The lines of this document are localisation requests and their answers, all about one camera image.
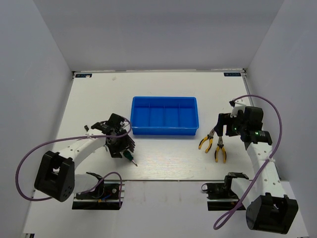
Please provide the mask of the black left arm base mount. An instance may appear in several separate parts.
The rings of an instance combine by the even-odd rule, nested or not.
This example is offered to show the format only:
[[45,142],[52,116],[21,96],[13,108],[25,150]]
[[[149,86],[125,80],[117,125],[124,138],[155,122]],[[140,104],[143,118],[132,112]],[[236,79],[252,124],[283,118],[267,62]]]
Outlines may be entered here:
[[74,195],[72,210],[114,210],[123,204],[124,184],[119,181],[105,181],[96,191]]

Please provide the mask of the yellow black long-nose pliers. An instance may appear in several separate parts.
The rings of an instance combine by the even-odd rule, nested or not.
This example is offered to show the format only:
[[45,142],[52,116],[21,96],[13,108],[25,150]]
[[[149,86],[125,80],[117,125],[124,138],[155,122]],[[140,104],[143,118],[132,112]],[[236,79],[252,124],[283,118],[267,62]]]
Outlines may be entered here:
[[198,149],[201,150],[202,145],[207,141],[208,147],[205,150],[205,153],[208,153],[212,147],[212,143],[213,143],[213,136],[214,136],[215,130],[214,128],[209,132],[209,134],[207,134],[207,136],[205,136],[199,143]]

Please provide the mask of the green hex key set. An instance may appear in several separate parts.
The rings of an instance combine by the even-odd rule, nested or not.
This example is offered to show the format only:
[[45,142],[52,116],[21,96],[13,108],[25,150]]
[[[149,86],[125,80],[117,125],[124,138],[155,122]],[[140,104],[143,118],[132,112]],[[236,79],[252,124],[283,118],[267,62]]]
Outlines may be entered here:
[[131,139],[130,137],[125,139],[124,145],[125,145],[124,150],[129,150],[132,153],[134,152],[134,150],[135,150],[135,142],[134,142],[133,139]]

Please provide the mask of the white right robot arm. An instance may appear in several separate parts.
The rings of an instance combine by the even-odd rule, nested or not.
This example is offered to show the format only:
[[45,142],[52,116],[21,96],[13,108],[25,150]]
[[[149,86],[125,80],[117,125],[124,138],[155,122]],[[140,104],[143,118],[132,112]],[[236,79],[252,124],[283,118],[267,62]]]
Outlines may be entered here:
[[249,180],[243,173],[227,176],[224,193],[238,197],[234,208],[223,214],[213,228],[220,229],[240,208],[246,209],[246,223],[250,230],[287,234],[298,212],[298,203],[288,197],[272,157],[272,139],[262,130],[263,110],[235,103],[232,112],[219,114],[215,131],[227,136],[239,136],[252,162],[255,176]]

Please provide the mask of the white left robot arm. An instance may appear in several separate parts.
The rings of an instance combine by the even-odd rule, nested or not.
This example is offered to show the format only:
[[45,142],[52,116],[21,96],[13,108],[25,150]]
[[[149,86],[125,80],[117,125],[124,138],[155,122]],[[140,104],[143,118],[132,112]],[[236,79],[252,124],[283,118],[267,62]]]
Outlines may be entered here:
[[46,152],[35,179],[36,190],[60,202],[72,194],[90,194],[100,198],[105,191],[104,178],[93,172],[76,174],[78,166],[96,150],[104,147],[112,158],[133,160],[135,142],[129,136],[125,117],[111,114],[108,120],[86,128],[86,134],[66,148]]

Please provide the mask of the green stubby screwdriver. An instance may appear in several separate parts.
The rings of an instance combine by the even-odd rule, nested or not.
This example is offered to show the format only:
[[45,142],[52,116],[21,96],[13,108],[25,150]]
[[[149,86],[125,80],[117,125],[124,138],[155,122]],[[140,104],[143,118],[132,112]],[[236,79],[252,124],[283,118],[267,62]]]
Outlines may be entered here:
[[134,161],[134,158],[130,151],[126,150],[123,152],[123,156],[128,159],[130,162],[132,162],[135,166],[138,166],[137,163]]

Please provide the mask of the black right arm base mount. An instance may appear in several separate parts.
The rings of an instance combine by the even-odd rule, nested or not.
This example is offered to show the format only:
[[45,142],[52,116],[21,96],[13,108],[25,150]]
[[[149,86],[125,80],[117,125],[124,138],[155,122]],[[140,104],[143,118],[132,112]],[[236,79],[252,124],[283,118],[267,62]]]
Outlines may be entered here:
[[227,190],[223,182],[204,183],[201,190],[207,195],[208,211],[229,211],[239,201],[238,196],[231,190]]

